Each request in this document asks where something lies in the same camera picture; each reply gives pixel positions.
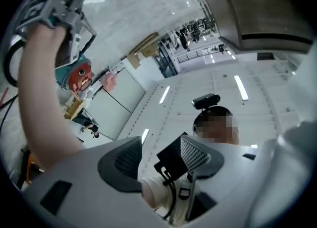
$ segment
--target person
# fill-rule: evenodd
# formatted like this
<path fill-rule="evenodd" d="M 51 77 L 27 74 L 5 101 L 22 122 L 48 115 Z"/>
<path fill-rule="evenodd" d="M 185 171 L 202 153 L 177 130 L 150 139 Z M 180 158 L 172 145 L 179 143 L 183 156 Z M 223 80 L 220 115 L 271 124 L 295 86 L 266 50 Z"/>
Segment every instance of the person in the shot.
<path fill-rule="evenodd" d="M 84 149 L 78 138 L 67 130 L 67 123 L 59 107 L 55 91 L 55 58 L 65 35 L 64 27 L 57 26 L 55 29 L 50 29 L 43 24 L 35 24 L 28 31 L 19 69 L 18 98 L 23 130 L 36 162 L 46 171 L 59 161 Z M 215 118 L 216 114 L 214 116 L 211 113 L 208 114 L 208 119 Z M 237 143 L 235 137 L 225 133 L 229 130 L 222 129 L 219 136 L 212 130 L 212 125 L 221 128 L 227 127 L 228 124 L 224 123 L 224 118 L 214 119 L 210 124 L 206 124 L 203 115 L 198 118 L 195 134 L 201 137 L 208 136 L 208 139 L 220 137 L 225 143 Z M 163 186 L 163 178 L 142 178 L 140 182 L 143 198 L 150 207 L 170 208 L 172 193 L 169 187 Z M 180 179 L 175 182 L 177 195 L 182 182 Z M 181 225 L 185 222 L 188 204 L 188 199 L 176 200 L 174 224 Z"/>
<path fill-rule="evenodd" d="M 225 107 L 213 106 L 201 112 L 194 120 L 193 133 L 195 136 L 212 143 L 239 145 L 239 130 L 236 119 Z M 169 187 L 163 186 L 164 179 L 162 177 L 142 178 L 141 182 L 144 186 L 143 195 L 152 208 L 170 208 L 173 199 L 172 192 Z M 188 183 L 186 174 L 175 181 L 176 195 L 179 194 L 180 188 Z M 188 207 L 189 199 L 176 200 L 173 214 L 174 225 L 181 226 L 185 223 Z"/>
<path fill-rule="evenodd" d="M 84 109 L 87 109 L 90 106 L 91 101 L 94 98 L 94 88 L 89 87 L 86 90 L 83 90 L 78 97 L 82 100 L 85 101 L 84 103 Z"/>
<path fill-rule="evenodd" d="M 187 40 L 185 37 L 185 28 L 183 28 L 182 30 L 180 30 L 180 42 L 182 43 L 182 46 L 184 49 L 186 49 L 188 52 L 190 51 L 188 44 L 187 44 Z"/>
<path fill-rule="evenodd" d="M 91 119 L 89 119 L 88 117 L 86 117 L 82 114 L 78 114 L 73 119 L 73 121 L 84 126 L 80 129 L 81 132 L 84 132 L 84 131 L 86 131 L 86 129 L 89 129 L 89 130 L 91 130 L 93 137 L 95 137 L 95 138 L 99 137 L 99 133 L 98 133 L 99 128 L 97 127 L 97 125 L 94 125 L 93 122 L 91 121 Z"/>

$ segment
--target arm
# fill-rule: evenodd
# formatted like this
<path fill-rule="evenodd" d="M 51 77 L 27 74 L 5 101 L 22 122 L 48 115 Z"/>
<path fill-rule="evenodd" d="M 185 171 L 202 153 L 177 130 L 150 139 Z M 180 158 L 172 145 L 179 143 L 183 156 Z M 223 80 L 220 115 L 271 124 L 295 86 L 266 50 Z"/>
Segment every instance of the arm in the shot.
<path fill-rule="evenodd" d="M 36 24 L 28 33 L 19 69 L 19 105 L 32 154 L 44 169 L 83 149 L 67 130 L 55 90 L 55 57 L 65 29 Z"/>
<path fill-rule="evenodd" d="M 163 185 L 162 177 L 142 178 L 142 196 L 153 209 L 160 207 L 169 208 L 172 202 L 172 192 L 168 186 Z"/>

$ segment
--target white panel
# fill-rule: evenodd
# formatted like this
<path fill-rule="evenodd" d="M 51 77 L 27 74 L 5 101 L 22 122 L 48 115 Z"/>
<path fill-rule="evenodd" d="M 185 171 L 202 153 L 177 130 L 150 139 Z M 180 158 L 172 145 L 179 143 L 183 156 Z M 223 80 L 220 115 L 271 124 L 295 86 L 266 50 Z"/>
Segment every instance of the white panel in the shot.
<path fill-rule="evenodd" d="M 125 58 L 122 63 L 145 91 L 149 91 L 157 85 L 157 81 L 164 79 L 158 68 L 158 63 L 153 57 L 142 59 L 137 69 L 131 65 L 127 58 Z"/>
<path fill-rule="evenodd" d="M 184 131 L 193 133 L 193 121 L 200 111 L 193 108 L 191 101 L 207 93 L 217 92 L 221 97 L 219 105 L 234 113 L 240 145 L 261 147 L 264 141 L 277 136 L 278 124 L 282 130 L 296 125 L 298 117 L 287 95 L 286 79 L 281 74 L 285 70 L 284 65 L 276 61 L 234 63 L 158 82 L 156 88 L 145 94 L 120 134 L 120 138 L 124 138 L 141 135 L 145 128 L 150 130 L 143 145 L 140 176 L 158 175 L 153 168 L 158 161 L 156 154 Z M 242 100 L 234 75 L 240 76 L 248 101 Z M 160 105 L 167 86 L 170 86 L 169 93 Z"/>
<path fill-rule="evenodd" d="M 99 132 L 114 140 L 131 114 L 104 90 L 98 92 L 87 111 L 100 125 Z"/>
<path fill-rule="evenodd" d="M 130 73 L 123 69 L 116 78 L 117 85 L 110 92 L 119 103 L 130 112 L 133 112 L 145 92 L 141 86 L 133 79 Z"/>

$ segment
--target mesh panel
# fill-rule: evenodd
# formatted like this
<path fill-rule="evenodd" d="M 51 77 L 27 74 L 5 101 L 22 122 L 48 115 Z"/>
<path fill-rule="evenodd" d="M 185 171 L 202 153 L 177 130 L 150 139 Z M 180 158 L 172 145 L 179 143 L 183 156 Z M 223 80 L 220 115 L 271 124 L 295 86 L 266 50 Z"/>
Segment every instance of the mesh panel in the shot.
<path fill-rule="evenodd" d="M 184 139 L 181 140 L 181 157 L 189 171 L 195 170 L 210 159 L 207 153 Z"/>
<path fill-rule="evenodd" d="M 124 175 L 137 179 L 141 159 L 142 146 L 140 144 L 134 144 L 120 152 L 115 159 L 114 166 Z"/>

